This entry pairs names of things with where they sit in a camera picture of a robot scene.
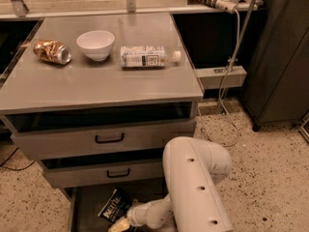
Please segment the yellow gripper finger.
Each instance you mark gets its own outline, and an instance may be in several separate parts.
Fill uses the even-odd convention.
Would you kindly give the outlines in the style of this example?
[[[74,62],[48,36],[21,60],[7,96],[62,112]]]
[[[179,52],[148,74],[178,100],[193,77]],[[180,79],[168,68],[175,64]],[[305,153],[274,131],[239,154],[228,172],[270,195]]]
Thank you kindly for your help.
[[[121,217],[109,229],[108,232],[125,232],[130,228],[130,223],[126,217]]]

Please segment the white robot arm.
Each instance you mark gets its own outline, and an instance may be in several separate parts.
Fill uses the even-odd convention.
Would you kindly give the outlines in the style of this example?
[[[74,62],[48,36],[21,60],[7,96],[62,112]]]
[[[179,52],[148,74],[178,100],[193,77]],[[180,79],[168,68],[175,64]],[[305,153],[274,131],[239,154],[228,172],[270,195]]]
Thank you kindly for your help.
[[[216,185],[232,169],[229,152],[221,145],[192,137],[176,137],[162,156],[167,195],[136,203],[108,232],[144,227],[147,232],[232,232]]]

